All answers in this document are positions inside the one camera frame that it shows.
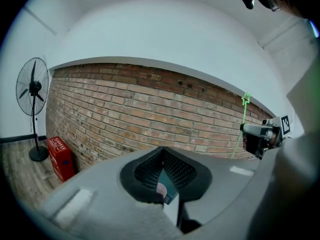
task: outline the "red box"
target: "red box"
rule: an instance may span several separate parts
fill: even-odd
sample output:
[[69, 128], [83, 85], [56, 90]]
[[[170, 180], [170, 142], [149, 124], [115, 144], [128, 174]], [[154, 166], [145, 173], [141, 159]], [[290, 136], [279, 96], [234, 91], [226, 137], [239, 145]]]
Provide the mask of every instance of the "red box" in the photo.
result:
[[62, 182], [67, 181], [75, 175], [70, 148], [59, 136], [47, 139], [46, 143], [54, 173]]

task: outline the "brick wall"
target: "brick wall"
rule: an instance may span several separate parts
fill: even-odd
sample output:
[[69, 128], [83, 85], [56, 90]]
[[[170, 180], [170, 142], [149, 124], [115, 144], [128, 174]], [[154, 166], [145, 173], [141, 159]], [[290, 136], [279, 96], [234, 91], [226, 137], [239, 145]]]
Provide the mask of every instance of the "brick wall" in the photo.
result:
[[[241, 97], [159, 68], [85, 64], [54, 71], [46, 106], [47, 137], [61, 136], [78, 170], [154, 146], [229, 158], [240, 134]], [[246, 121], [268, 114], [248, 104]], [[240, 143], [236, 158], [250, 159]]]

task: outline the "green star wand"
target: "green star wand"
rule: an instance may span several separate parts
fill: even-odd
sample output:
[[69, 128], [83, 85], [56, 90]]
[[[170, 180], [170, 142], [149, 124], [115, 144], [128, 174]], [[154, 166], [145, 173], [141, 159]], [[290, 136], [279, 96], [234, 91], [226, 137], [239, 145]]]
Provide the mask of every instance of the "green star wand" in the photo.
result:
[[[246, 114], [247, 114], [247, 104], [250, 103], [250, 97], [251, 97], [251, 94], [249, 93], [245, 93], [244, 96], [241, 98], [242, 99], [242, 105], [244, 105], [244, 113], [243, 113], [243, 120], [242, 120], [242, 123], [244, 124], [245, 121], [246, 121]], [[240, 133], [237, 141], [236, 141], [236, 144], [235, 144], [235, 148], [233, 150], [233, 153], [232, 153], [232, 156], [231, 158], [234, 158], [235, 157], [235, 154], [236, 154], [236, 150], [237, 150], [237, 147], [239, 145], [239, 141], [242, 137], [242, 132]]]

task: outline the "green star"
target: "green star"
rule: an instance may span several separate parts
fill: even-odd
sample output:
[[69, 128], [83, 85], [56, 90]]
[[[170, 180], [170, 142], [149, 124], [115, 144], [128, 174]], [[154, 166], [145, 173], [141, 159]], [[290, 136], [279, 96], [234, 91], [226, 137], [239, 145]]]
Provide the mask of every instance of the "green star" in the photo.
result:
[[246, 92], [244, 96], [241, 98], [243, 100], [242, 105], [250, 103], [250, 97], [251, 97], [251, 94]]

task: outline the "fan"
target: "fan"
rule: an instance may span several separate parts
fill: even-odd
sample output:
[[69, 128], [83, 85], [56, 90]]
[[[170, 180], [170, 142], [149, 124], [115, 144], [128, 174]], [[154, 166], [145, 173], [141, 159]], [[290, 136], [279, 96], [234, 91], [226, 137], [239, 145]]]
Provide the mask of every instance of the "fan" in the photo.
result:
[[29, 151], [32, 161], [40, 162], [49, 155], [48, 149], [37, 141], [35, 116], [44, 108], [48, 94], [48, 70], [41, 58], [32, 58], [22, 67], [16, 81], [16, 100], [22, 111], [32, 116], [35, 147]]

